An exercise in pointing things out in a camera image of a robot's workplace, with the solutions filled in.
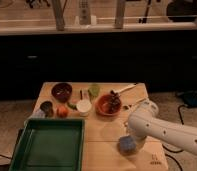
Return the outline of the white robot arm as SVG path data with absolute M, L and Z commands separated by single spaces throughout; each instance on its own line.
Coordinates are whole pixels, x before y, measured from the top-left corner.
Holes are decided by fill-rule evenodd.
M 197 128 L 158 119 L 158 113 L 159 108 L 153 101 L 142 101 L 128 116 L 131 137 L 142 141 L 151 136 L 197 156 Z

